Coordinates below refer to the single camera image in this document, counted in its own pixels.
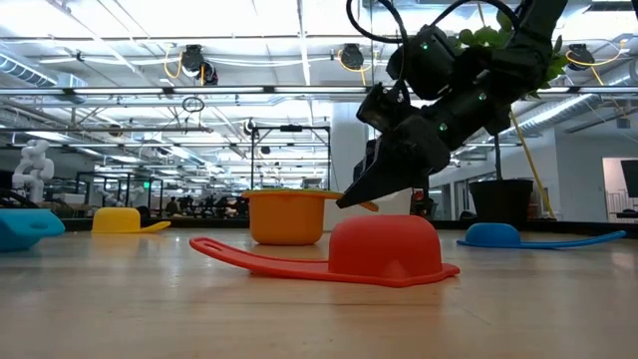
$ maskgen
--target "teal object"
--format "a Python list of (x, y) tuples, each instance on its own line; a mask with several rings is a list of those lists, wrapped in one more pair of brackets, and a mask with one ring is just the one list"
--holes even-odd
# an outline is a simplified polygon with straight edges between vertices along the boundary
[(619, 230), (583, 240), (523, 242), (518, 230), (509, 224), (476, 223), (468, 228), (466, 240), (458, 240), (457, 243), (484, 248), (556, 249), (603, 243), (622, 238), (626, 234), (624, 230)]
[(65, 229), (45, 208), (0, 208), (0, 251), (27, 250), (42, 237), (60, 235)]

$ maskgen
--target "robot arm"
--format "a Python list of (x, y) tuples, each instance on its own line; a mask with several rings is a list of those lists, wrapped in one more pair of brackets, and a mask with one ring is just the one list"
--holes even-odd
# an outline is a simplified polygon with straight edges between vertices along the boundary
[[(388, 1), (379, 2), (390, 10)], [(491, 135), (507, 129), (510, 105), (543, 82), (552, 55), (551, 36), (566, 4), (523, 0), (517, 15), (505, 7), (514, 33), (502, 49), (470, 47), (459, 54), (437, 21), (404, 38), (387, 69), (397, 83), (390, 90), (374, 86), (357, 113), (360, 121), (382, 133), (376, 160), (337, 205), (343, 208), (418, 186), (444, 169), (450, 151), (481, 127)], [(404, 79), (417, 96), (437, 102), (421, 109), (410, 106)]]

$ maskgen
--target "person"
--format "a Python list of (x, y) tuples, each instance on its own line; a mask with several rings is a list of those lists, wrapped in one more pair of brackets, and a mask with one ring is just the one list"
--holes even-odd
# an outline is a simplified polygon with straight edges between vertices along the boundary
[(168, 216), (173, 216), (177, 212), (179, 212), (179, 206), (175, 201), (175, 197), (171, 197), (170, 202), (166, 205), (166, 213), (168, 214)]

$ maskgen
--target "orange plastic bowl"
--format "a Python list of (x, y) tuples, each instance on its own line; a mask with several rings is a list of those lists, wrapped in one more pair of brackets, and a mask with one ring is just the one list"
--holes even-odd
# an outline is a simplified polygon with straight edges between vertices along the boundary
[[(250, 235), (261, 244), (310, 245), (321, 239), (325, 199), (339, 199), (342, 193), (309, 189), (250, 190)], [(371, 203), (361, 206), (371, 211)]]

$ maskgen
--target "black plant pot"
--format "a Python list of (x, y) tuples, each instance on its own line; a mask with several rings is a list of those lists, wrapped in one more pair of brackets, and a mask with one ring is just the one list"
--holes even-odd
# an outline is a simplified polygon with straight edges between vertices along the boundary
[(497, 179), (470, 183), (477, 209), (477, 220), (509, 223), (514, 226), (527, 221), (533, 181)]

